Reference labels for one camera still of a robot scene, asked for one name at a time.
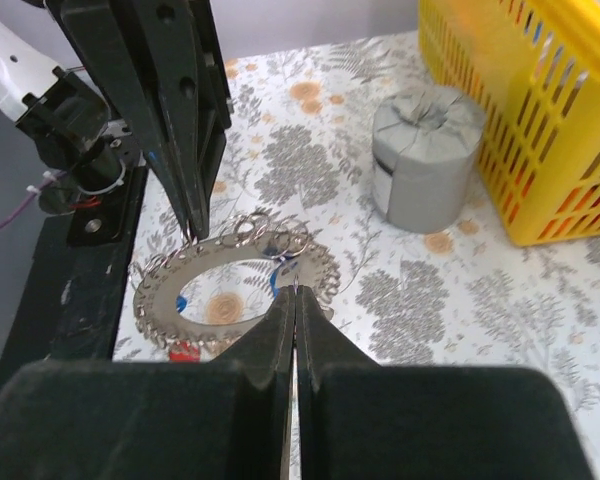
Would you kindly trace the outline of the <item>silver disc keyring organiser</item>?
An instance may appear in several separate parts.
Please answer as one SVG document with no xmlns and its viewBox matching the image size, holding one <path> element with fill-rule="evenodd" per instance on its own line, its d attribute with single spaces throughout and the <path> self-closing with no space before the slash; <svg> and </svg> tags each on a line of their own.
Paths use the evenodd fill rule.
<svg viewBox="0 0 600 480">
<path fill-rule="evenodd" d="M 169 254 L 155 256 L 139 271 L 141 280 L 134 287 L 133 313 L 140 334 L 168 352 L 176 341 L 206 347 L 215 356 L 260 322 L 264 316 L 238 317 L 212 323 L 188 319 L 177 308 L 177 298 L 187 284 L 217 268 L 234 264 L 274 263 L 262 256 L 266 241 L 291 247 L 299 253 L 297 284 L 313 289 L 328 318 L 331 303 L 340 287 L 340 270 L 329 248 L 315 240 L 307 224 L 295 218 L 276 220 L 265 211 L 229 218 L 218 236 L 204 241 L 189 241 Z M 269 289 L 265 273 L 264 287 Z"/>
</svg>

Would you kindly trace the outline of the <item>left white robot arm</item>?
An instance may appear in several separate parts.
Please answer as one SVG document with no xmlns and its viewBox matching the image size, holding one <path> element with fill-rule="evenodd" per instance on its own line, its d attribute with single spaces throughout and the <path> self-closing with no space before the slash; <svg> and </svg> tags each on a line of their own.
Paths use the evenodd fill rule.
<svg viewBox="0 0 600 480">
<path fill-rule="evenodd" d="M 81 60 L 81 80 L 0 22 L 0 110 L 41 160 L 89 196 L 118 189 L 125 165 L 106 130 L 121 118 L 181 229 L 207 237 L 231 95 L 207 1 L 43 1 Z"/>
</svg>

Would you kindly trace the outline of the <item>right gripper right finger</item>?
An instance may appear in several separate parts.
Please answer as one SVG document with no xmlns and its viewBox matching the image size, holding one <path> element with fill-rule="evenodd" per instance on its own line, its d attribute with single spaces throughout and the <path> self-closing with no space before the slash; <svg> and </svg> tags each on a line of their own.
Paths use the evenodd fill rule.
<svg viewBox="0 0 600 480">
<path fill-rule="evenodd" d="M 306 479 L 589 479 L 566 403 L 544 374 L 382 366 L 295 293 Z"/>
</svg>

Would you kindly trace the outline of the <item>red key tag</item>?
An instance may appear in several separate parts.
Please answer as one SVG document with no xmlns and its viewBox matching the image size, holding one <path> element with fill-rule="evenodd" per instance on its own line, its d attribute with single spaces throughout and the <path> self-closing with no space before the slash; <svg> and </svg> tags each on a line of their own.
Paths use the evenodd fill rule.
<svg viewBox="0 0 600 480">
<path fill-rule="evenodd" d="M 200 350 L 188 341 L 176 341 L 169 346 L 168 357 L 176 363 L 199 363 Z"/>
</svg>

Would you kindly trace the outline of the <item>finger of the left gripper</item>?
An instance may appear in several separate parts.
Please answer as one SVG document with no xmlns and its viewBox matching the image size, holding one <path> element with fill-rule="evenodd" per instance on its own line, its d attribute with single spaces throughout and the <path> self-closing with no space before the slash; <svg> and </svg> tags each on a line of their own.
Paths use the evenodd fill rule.
<svg viewBox="0 0 600 480">
<path fill-rule="evenodd" d="M 197 85 L 185 1 L 62 1 L 59 21 L 125 120 L 187 239 L 200 230 Z"/>
<path fill-rule="evenodd" d="M 231 96 L 211 3 L 185 1 L 185 76 L 180 93 L 186 106 L 185 143 L 181 154 L 186 231 L 204 239 L 210 228 L 211 189 L 231 126 Z"/>
</svg>

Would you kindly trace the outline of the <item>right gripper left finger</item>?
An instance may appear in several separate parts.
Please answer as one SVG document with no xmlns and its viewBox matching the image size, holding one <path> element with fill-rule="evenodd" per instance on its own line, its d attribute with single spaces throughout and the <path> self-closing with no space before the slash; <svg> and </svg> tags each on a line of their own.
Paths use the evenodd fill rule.
<svg viewBox="0 0 600 480">
<path fill-rule="evenodd" d="M 40 361 L 0 392 L 0 479 L 285 479 L 294 292 L 207 363 Z"/>
</svg>

